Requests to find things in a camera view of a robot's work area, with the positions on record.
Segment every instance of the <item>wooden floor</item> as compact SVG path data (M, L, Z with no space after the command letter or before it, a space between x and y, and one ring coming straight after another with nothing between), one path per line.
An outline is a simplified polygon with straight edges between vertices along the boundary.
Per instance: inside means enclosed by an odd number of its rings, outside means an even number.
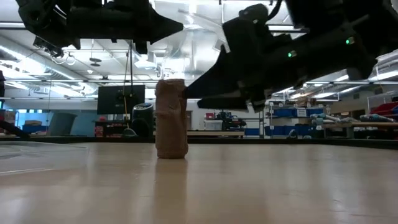
M87 168L0 177L2 224L398 223L398 151L84 144Z

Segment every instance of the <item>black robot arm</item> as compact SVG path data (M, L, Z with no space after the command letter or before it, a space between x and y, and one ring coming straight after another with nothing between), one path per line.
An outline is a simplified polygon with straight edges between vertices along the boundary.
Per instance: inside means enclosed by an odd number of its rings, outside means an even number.
M35 44L52 54L80 39L134 40L137 51L146 54L151 44L183 29L183 24L155 12L148 0L16 0L27 30Z
M296 28L307 34L273 36L262 4L223 24L230 52L185 90L200 108L261 111L268 96L347 69L366 79L380 55L398 49L398 15L390 0L285 0Z

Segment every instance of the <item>ceiling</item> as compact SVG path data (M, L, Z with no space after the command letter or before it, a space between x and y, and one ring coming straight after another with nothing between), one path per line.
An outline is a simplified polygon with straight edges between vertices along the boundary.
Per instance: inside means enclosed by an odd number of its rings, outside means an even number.
M0 22L21 22L16 1L2 0L1 2ZM274 7L269 5L269 1L231 0L222 1L222 5L218 4L218 0L154 0L151 2L160 15L179 21L186 28L177 34L148 45L149 53L147 55L136 55L132 69L135 82L158 80L163 74L164 68L171 68L177 72L173 72L170 78L184 78L187 84L191 83L216 62L220 52L218 50L219 43L225 41L220 25L222 22L235 18L240 10L253 4L265 4L270 11ZM291 25L284 2L278 15L270 20L269 24ZM292 37L296 38L299 35L292 34ZM35 35L26 30L0 30L0 36L29 49L33 55L39 54L49 60L54 60L59 66L66 69L66 73L70 71L82 79L99 80L108 77L110 80L123 80L126 71L128 74L130 73L126 57L129 43L125 40L119 40L114 44L110 40L84 39L81 40L81 50L76 50L72 46L67 47L64 49L67 53L64 58L54 59L32 45ZM101 59L102 62L99 63L101 66L92 66L93 62L90 61L90 58ZM346 75L345 72L334 73L321 77L317 81L334 81L344 75ZM148 82L146 85L153 88L155 82ZM309 85L306 89L314 90L319 87L325 86Z

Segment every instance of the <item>black monitor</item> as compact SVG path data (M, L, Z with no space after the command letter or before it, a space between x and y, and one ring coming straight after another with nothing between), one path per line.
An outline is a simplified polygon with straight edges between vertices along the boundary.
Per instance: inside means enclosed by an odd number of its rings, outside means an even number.
M145 85L101 86L98 88L97 114L124 114L124 96L127 113L131 114L134 106L145 102Z

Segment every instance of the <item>box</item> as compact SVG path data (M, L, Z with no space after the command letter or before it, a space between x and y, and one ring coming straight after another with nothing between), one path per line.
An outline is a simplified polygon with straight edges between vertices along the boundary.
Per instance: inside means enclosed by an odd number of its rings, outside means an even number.
M206 131L222 131L223 121L220 120L205 120Z

